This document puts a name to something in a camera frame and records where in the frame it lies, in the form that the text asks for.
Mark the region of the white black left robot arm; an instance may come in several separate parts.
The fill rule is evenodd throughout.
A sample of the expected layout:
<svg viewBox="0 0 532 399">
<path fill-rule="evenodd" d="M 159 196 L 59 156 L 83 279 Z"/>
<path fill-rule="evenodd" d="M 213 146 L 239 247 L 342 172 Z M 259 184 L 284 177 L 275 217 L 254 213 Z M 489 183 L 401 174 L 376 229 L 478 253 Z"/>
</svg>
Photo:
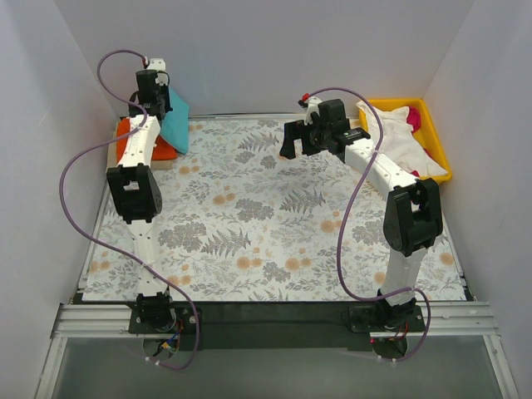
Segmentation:
<svg viewBox="0 0 532 399">
<path fill-rule="evenodd" d="M 140 282 L 133 308 L 137 321 L 166 333 L 177 321 L 170 307 L 170 290 L 157 278 L 158 246 L 155 218 L 162 210 L 162 195 L 150 164 L 161 122 L 172 110 L 170 76 L 164 70 L 147 67 L 135 74 L 137 91 L 130 98 L 129 122 L 134 133 L 126 137 L 125 149 L 115 167 L 106 172 L 117 214 L 123 218 L 141 260 Z"/>
</svg>

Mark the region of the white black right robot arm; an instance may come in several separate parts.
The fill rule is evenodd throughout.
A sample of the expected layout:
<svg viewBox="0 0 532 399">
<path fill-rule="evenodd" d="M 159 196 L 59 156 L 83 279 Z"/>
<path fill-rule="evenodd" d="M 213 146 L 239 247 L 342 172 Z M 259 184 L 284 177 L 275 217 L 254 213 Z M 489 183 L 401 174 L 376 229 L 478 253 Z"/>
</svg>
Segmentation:
<svg viewBox="0 0 532 399">
<path fill-rule="evenodd" d="M 306 116 L 285 124 L 279 154 L 295 158 L 297 140 L 304 155 L 326 150 L 361 172 L 361 180 L 369 181 L 386 201 L 383 233 L 390 256 L 385 281 L 376 297 L 357 297 L 347 319 L 355 332 L 405 328 L 421 316 L 416 281 L 427 250 L 443 230 L 439 185 L 404 171 L 383 154 L 382 135 L 372 141 L 367 131 L 351 128 L 341 100 L 322 101 L 306 94 L 298 104 Z"/>
</svg>

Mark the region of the turquoise t shirt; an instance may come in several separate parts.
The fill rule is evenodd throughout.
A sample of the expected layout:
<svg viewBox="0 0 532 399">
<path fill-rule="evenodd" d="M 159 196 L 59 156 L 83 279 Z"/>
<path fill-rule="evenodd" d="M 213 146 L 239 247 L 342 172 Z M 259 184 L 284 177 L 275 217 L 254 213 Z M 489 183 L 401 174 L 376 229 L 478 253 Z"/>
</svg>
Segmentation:
<svg viewBox="0 0 532 399">
<path fill-rule="evenodd" d="M 189 105 L 178 94 L 169 89 L 171 111 L 165 114 L 160 135 L 178 153 L 186 155 L 190 147 Z"/>
</svg>

